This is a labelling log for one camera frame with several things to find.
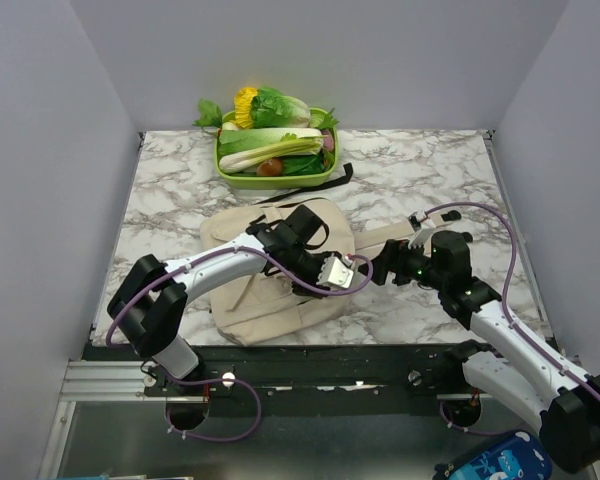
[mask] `yellow flower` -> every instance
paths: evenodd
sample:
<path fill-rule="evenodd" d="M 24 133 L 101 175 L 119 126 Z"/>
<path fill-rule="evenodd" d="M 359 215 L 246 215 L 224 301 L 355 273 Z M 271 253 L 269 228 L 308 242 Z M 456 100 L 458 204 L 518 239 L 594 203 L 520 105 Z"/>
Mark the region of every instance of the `yellow flower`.
<path fill-rule="evenodd" d="M 236 106 L 236 119 L 235 123 L 240 125 L 242 128 L 253 127 L 253 120 L 251 118 L 251 101 L 253 97 L 258 95 L 258 90 L 253 87 L 244 87 L 237 94 L 234 99 Z"/>

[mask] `bag handle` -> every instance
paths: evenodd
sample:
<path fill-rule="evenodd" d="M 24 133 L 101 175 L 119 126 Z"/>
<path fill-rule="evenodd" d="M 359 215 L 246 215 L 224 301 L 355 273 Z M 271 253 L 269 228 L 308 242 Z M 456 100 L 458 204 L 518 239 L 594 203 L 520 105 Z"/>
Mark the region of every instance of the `bag handle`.
<path fill-rule="evenodd" d="M 280 195 L 276 195 L 275 197 L 267 198 L 266 200 L 261 200 L 256 202 L 255 205 L 260 205 L 261 203 L 274 203 L 279 202 L 280 200 L 284 200 L 285 198 L 292 197 L 299 193 L 305 192 L 319 192 L 320 190 L 327 190 L 328 188 L 339 187 L 340 185 L 346 185 L 351 181 L 351 177 L 353 177 L 353 166 L 350 163 L 345 163 L 342 165 L 344 167 L 344 175 L 333 180 L 329 180 L 328 182 L 324 182 L 322 185 L 316 185 L 315 187 L 302 187 L 297 190 L 293 190 L 291 192 L 282 193 Z"/>

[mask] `marble tabletop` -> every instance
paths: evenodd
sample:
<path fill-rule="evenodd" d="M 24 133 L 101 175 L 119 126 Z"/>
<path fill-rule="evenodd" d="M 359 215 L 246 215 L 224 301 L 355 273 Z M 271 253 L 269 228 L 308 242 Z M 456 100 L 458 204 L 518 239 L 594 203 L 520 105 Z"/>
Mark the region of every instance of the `marble tabletop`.
<path fill-rule="evenodd" d="M 338 135 L 340 163 L 351 162 L 354 177 L 348 185 L 319 195 L 339 205 L 354 231 L 403 221 L 416 210 L 458 200 L 483 202 L 504 211 L 479 132 L 341 130 Z M 204 219 L 273 193 L 232 190 L 214 171 L 212 152 L 213 138 L 200 131 L 147 133 L 92 333 L 95 345 L 104 344 L 111 325 L 106 304 L 139 257 L 152 253 L 168 260 L 198 253 Z M 332 178 L 342 175 L 341 170 Z M 454 229 L 473 234 L 474 274 L 501 289 L 510 258 L 506 230 L 487 212 L 467 209 L 462 214 Z M 548 325 L 539 318 L 519 262 L 509 302 L 534 330 L 547 333 Z M 180 334 L 192 345 L 229 344 L 216 331 L 208 295 L 186 310 Z M 469 338 L 477 337 L 443 312 L 434 292 L 414 285 L 370 284 L 353 296 L 342 317 L 266 344 L 436 343 Z M 120 332 L 114 340 L 125 341 Z"/>

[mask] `wall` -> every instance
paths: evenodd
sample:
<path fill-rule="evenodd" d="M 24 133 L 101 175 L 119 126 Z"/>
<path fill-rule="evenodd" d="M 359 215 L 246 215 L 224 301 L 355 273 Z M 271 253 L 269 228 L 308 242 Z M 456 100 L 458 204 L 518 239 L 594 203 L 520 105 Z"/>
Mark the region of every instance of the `wall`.
<path fill-rule="evenodd" d="M 0 1 L 0 479 L 37 473 L 137 147 L 68 2 Z"/>
<path fill-rule="evenodd" d="M 494 145 L 557 338 L 600 372 L 600 0 L 566 8 Z"/>
<path fill-rule="evenodd" d="M 72 0 L 131 118 L 270 84 L 348 127 L 493 128 L 567 0 Z"/>

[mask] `green basket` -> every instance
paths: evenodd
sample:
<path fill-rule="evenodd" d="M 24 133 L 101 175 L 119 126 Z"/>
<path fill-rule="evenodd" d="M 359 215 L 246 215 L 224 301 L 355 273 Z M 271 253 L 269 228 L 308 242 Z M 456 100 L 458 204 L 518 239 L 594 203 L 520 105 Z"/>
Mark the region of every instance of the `green basket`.
<path fill-rule="evenodd" d="M 312 108 L 311 112 L 327 113 L 321 108 Z M 222 117 L 223 122 L 228 122 L 235 119 L 235 112 L 229 112 Z M 333 135 L 334 149 L 333 149 L 333 165 L 328 170 L 322 173 L 316 173 L 313 175 L 299 175 L 299 176 L 288 176 L 288 177 L 234 177 L 228 175 L 220 170 L 219 162 L 220 157 L 218 156 L 218 147 L 220 142 L 216 139 L 214 148 L 216 170 L 225 181 L 233 188 L 245 188 L 251 190 L 274 190 L 282 188 L 299 188 L 299 187 L 315 187 L 316 185 L 322 185 L 329 179 L 329 176 L 338 166 L 339 148 L 338 148 L 338 135 L 336 134 L 335 128 L 330 128 L 329 131 Z"/>

